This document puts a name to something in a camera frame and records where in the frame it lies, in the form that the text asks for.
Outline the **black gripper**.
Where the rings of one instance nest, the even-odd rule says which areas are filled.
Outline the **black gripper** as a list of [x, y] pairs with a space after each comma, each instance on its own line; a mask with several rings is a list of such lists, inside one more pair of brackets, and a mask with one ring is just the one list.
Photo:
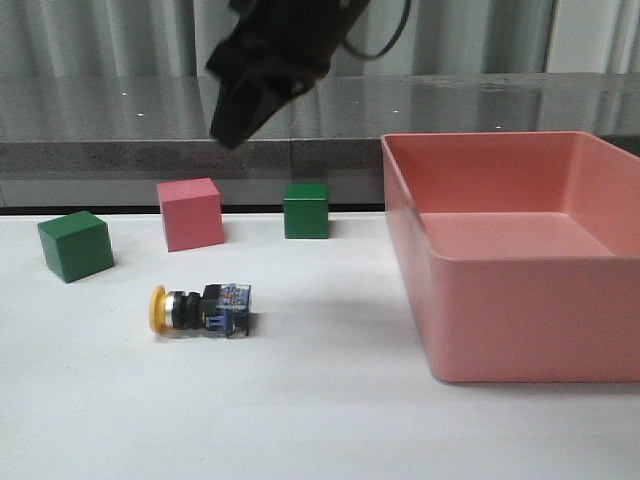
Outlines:
[[206, 63], [221, 82], [211, 137], [236, 148], [297, 99], [250, 81], [288, 81], [305, 91], [325, 77], [367, 6], [366, 1], [231, 1], [236, 26]]

